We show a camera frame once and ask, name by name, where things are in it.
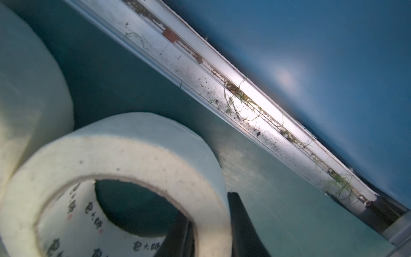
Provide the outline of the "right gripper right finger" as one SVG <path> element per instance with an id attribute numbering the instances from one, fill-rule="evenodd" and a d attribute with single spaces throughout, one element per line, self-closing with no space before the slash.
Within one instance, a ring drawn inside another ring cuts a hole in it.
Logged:
<path id="1" fill-rule="evenodd" d="M 260 240 L 245 206 L 236 192 L 228 193 L 232 226 L 233 257 L 270 257 Z"/>

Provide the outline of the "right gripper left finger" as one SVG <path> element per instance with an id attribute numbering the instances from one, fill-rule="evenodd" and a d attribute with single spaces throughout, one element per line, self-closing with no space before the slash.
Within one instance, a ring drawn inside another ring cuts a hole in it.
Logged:
<path id="1" fill-rule="evenodd" d="M 181 212 L 155 257 L 194 257 L 194 230 L 191 221 Z"/>

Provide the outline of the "masking tape roll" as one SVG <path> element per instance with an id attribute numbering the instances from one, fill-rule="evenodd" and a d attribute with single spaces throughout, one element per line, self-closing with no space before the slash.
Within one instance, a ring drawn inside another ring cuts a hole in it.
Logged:
<path id="1" fill-rule="evenodd" d="M 1 4 L 1 192 L 34 152 L 73 128 L 72 97 L 57 62 Z"/>
<path id="2" fill-rule="evenodd" d="M 162 196 L 193 224 L 197 257 L 229 257 L 232 229 L 219 163 L 196 133 L 146 112 L 114 115 L 37 150 L 14 174 L 1 205 L 11 257 L 152 257 L 164 236 L 110 222 L 95 183 L 122 181 Z"/>

